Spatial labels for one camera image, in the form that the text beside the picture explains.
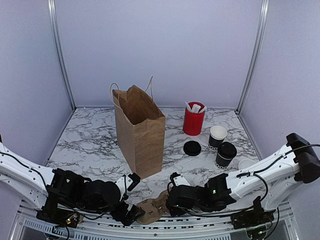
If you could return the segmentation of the brown cardboard cup carrier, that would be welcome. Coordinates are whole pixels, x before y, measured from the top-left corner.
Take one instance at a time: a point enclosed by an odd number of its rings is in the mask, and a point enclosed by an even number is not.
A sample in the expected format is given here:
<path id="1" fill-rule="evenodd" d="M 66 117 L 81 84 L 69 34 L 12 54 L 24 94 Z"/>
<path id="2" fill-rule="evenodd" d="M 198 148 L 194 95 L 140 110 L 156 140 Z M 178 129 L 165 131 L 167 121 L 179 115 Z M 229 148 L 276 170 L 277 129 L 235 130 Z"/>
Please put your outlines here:
<path id="1" fill-rule="evenodd" d="M 157 198 L 149 198 L 139 202 L 137 207 L 144 211 L 144 215 L 136 221 L 143 225 L 149 225 L 158 221 L 163 215 L 168 214 L 169 210 L 166 206 L 168 196 L 168 191 L 165 190 Z"/>

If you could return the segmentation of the black plastic cup lid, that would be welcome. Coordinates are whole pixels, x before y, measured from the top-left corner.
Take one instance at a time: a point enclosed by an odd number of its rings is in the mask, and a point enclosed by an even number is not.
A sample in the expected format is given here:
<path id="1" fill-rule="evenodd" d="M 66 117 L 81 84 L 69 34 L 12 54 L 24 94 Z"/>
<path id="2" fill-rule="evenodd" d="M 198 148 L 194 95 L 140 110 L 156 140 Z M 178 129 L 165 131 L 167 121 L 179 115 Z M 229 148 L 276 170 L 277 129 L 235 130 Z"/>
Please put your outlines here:
<path id="1" fill-rule="evenodd" d="M 223 142 L 217 149 L 218 154 L 225 159 L 233 159 L 237 155 L 236 147 L 230 142 Z"/>

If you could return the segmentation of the brown paper bag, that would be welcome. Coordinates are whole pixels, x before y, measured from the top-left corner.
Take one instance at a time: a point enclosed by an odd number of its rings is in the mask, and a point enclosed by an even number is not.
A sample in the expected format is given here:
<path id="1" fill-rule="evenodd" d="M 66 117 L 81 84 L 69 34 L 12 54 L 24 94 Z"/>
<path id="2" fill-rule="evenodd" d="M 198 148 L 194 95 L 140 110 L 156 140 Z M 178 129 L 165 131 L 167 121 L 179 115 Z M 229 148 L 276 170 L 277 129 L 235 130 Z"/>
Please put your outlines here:
<path id="1" fill-rule="evenodd" d="M 166 116 L 152 91 L 152 79 L 145 90 L 136 85 L 120 90 L 116 83 L 109 88 L 118 146 L 131 171 L 141 179 L 161 172 L 163 167 Z"/>

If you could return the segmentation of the black paper coffee cup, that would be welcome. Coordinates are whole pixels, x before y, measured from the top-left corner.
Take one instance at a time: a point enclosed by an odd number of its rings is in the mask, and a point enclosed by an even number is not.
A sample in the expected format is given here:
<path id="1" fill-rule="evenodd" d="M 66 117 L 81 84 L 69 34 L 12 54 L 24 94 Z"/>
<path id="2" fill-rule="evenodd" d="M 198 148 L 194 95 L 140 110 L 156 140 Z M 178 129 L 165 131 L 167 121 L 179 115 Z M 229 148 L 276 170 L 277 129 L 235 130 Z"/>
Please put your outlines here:
<path id="1" fill-rule="evenodd" d="M 215 159 L 215 166 L 218 169 L 226 170 L 230 163 L 232 162 L 233 158 L 225 158 L 224 156 L 217 153 L 216 159 Z"/>

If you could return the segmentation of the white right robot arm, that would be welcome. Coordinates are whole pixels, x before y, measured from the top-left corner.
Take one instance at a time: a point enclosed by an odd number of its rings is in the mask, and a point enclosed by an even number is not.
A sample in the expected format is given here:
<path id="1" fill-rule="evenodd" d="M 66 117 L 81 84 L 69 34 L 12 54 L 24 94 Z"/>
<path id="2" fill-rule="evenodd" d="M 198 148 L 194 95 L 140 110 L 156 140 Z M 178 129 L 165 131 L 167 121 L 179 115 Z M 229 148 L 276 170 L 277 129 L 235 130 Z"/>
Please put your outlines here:
<path id="1" fill-rule="evenodd" d="M 272 155 L 246 168 L 221 173 L 204 186 L 191 186 L 181 175 L 170 176 L 172 187 L 166 207 L 171 216 L 190 214 L 198 208 L 208 213 L 222 211 L 249 193 L 265 187 L 251 206 L 229 214 L 234 229 L 255 227 L 272 222 L 279 204 L 301 184 L 320 177 L 320 160 L 311 144 L 296 133 L 286 137 L 287 143 Z"/>

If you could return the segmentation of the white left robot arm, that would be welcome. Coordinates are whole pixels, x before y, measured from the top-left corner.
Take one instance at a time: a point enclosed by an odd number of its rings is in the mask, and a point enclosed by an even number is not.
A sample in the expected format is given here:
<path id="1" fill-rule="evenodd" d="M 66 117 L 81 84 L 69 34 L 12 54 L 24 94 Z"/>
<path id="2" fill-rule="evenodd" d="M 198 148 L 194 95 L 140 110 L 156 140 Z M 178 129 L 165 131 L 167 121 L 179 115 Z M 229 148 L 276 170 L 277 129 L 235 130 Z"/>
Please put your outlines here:
<path id="1" fill-rule="evenodd" d="M 125 202 L 140 180 L 136 173 L 116 181 L 91 180 L 70 170 L 36 164 L 0 145 L 0 181 L 37 211 L 37 219 L 60 227 L 76 228 L 87 213 L 96 214 L 96 219 L 111 214 L 130 226 L 145 214 Z"/>

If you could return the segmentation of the black plastic cup lids stack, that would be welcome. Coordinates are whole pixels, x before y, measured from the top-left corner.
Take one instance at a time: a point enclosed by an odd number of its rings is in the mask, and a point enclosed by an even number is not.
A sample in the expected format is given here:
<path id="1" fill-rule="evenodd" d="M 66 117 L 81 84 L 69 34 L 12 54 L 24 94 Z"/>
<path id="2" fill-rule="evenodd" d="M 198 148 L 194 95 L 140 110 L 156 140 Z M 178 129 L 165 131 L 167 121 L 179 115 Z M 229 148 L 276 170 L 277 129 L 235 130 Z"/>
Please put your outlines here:
<path id="1" fill-rule="evenodd" d="M 201 153 L 201 145 L 194 140 L 190 140 L 187 141 L 184 145 L 183 145 L 183 151 L 185 154 L 187 154 L 188 156 L 197 156 Z"/>

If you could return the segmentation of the orange white bowl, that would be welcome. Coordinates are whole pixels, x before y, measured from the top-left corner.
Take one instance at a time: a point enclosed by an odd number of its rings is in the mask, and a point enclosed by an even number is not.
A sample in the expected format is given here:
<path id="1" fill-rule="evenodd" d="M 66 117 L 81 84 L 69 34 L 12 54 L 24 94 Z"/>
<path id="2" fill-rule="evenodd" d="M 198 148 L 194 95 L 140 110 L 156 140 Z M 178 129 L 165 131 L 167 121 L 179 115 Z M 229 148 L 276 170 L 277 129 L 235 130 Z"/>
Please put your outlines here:
<path id="1" fill-rule="evenodd" d="M 243 170 L 245 168 L 248 168 L 252 165 L 254 165 L 256 162 L 251 159 L 242 159 L 238 163 L 238 170 Z"/>

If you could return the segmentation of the black stacked paper cup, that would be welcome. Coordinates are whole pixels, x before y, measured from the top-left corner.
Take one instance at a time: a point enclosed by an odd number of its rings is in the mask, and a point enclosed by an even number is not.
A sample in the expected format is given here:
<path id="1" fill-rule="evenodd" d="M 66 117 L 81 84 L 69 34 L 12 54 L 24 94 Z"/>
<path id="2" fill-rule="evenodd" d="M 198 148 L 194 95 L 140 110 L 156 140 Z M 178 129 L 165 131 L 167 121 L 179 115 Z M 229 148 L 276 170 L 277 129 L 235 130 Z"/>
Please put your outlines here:
<path id="1" fill-rule="evenodd" d="M 212 150 L 217 150 L 220 144 L 227 137 L 227 130 L 220 125 L 214 125 L 210 128 L 208 146 Z"/>

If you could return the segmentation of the red cylindrical canister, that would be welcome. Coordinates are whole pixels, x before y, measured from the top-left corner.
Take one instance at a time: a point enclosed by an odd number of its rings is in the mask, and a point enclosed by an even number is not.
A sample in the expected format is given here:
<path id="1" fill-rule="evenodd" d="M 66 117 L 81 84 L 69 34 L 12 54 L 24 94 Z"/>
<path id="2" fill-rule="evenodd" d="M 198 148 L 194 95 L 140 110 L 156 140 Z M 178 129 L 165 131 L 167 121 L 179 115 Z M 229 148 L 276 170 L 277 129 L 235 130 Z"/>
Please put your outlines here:
<path id="1" fill-rule="evenodd" d="M 185 107 L 184 112 L 184 122 L 183 122 L 183 132 L 189 136 L 197 136 L 202 131 L 202 126 L 204 122 L 204 117 L 206 111 L 202 109 L 205 107 L 202 103 L 192 101 L 188 103 L 189 106 Z M 193 106 L 200 106 L 199 112 L 194 113 L 189 111 L 188 108 L 192 109 Z"/>

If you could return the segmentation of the white sugar stick packets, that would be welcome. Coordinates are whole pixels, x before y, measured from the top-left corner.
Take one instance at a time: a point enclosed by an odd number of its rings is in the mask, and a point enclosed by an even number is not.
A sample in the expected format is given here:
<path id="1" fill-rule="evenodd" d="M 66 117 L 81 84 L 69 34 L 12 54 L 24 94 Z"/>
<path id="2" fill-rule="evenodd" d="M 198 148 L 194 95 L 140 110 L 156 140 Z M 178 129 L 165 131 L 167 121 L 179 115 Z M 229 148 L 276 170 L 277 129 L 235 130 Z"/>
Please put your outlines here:
<path id="1" fill-rule="evenodd" d="M 201 107 L 199 104 L 196 104 L 196 103 L 194 103 L 192 106 L 190 106 L 190 104 L 188 102 L 185 102 L 185 105 L 186 105 L 186 109 L 190 113 L 201 114 L 207 110 L 206 106 Z"/>

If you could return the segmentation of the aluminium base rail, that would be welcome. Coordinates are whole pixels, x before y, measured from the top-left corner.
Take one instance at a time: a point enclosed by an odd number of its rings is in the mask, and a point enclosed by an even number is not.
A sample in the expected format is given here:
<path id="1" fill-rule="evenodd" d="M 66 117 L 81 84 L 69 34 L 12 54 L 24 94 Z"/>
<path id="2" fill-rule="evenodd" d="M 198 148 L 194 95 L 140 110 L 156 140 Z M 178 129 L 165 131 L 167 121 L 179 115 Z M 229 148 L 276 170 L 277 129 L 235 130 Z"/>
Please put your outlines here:
<path id="1" fill-rule="evenodd" d="M 181 216 L 163 217 L 149 225 L 124 226 L 109 214 L 84 219 L 76 228 L 57 227 L 36 218 L 36 211 L 20 203 L 10 240 L 300 240 L 289 203 L 284 202 L 274 220 L 256 227 L 235 229 L 230 218 Z"/>

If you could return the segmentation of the aluminium frame post left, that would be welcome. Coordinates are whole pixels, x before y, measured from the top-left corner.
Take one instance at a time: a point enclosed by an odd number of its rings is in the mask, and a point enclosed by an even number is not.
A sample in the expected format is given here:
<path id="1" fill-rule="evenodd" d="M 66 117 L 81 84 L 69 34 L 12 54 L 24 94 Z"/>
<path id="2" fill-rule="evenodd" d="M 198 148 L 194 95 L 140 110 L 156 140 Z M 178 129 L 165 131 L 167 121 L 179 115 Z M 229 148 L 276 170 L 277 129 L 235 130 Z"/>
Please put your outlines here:
<path id="1" fill-rule="evenodd" d="M 59 33 L 59 25 L 58 25 L 58 18 L 56 12 L 56 1 L 55 0 L 48 0 L 48 10 L 49 10 L 49 17 L 50 17 L 50 24 L 52 28 L 52 35 L 53 41 L 55 46 L 55 51 L 57 55 L 58 65 L 62 76 L 63 85 L 66 91 L 66 95 L 68 98 L 68 102 L 70 105 L 71 110 L 74 112 L 76 110 L 76 104 L 74 100 L 74 96 L 72 93 L 69 76 L 67 73 L 67 68 L 65 64 L 65 59 L 63 55 L 63 48 L 61 44 L 61 38 Z"/>

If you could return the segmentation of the aluminium frame post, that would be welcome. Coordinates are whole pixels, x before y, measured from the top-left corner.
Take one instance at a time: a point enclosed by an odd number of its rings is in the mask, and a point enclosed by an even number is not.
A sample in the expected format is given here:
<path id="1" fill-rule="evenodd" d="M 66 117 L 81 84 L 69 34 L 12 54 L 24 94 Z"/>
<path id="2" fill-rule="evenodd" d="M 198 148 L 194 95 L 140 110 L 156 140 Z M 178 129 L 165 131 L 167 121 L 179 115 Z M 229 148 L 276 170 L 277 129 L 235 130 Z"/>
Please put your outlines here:
<path id="1" fill-rule="evenodd" d="M 236 108 L 236 112 L 239 115 L 241 111 L 244 108 L 246 99 L 248 97 L 250 86 L 253 81 L 254 72 L 256 69 L 256 64 L 258 62 L 259 54 L 261 52 L 261 48 L 263 45 L 266 25 L 267 25 L 267 19 L 268 19 L 268 12 L 270 8 L 270 1 L 269 0 L 262 0 L 261 1 L 261 9 L 260 9 L 260 15 L 258 20 L 258 26 L 257 26 L 257 32 L 255 37 L 255 42 L 253 46 L 253 52 L 251 56 L 251 60 L 249 63 L 249 68 L 246 74 L 244 86 L 240 95 L 240 99 Z"/>
<path id="2" fill-rule="evenodd" d="M 48 10 L 49 10 L 49 17 L 50 17 L 50 24 L 52 28 L 52 35 L 53 41 L 55 46 L 55 51 L 57 55 L 58 65 L 62 76 L 63 85 L 66 91 L 66 95 L 68 98 L 68 102 L 70 105 L 71 110 L 74 112 L 76 110 L 76 104 L 74 100 L 74 96 L 72 93 L 69 76 L 67 73 L 67 68 L 65 64 L 65 59 L 63 55 L 63 48 L 61 44 L 61 38 L 59 33 L 59 25 L 58 25 L 58 18 L 56 12 L 56 1 L 55 0 L 48 0 Z"/>

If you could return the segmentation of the aluminium frame post right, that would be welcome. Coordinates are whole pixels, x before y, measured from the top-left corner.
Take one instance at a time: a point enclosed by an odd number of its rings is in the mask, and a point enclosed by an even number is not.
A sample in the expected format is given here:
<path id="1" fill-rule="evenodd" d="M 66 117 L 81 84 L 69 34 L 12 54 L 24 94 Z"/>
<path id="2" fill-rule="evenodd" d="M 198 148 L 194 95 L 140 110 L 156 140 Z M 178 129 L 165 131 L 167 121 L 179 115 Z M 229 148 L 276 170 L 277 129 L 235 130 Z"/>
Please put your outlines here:
<path id="1" fill-rule="evenodd" d="M 257 32 L 255 37 L 255 42 L 253 46 L 253 52 L 251 56 L 251 60 L 249 63 L 249 68 L 246 74 L 244 86 L 240 95 L 240 99 L 236 108 L 236 112 L 239 115 L 241 111 L 244 108 L 246 99 L 248 97 L 250 86 L 253 81 L 254 72 L 256 69 L 256 64 L 258 62 L 259 54 L 261 52 L 261 48 L 263 45 L 266 25 L 267 25 L 267 19 L 268 19 L 268 12 L 270 8 L 270 1 L 269 0 L 262 0 L 261 1 L 261 9 L 260 9 L 260 15 L 258 20 L 258 26 L 257 26 Z"/>

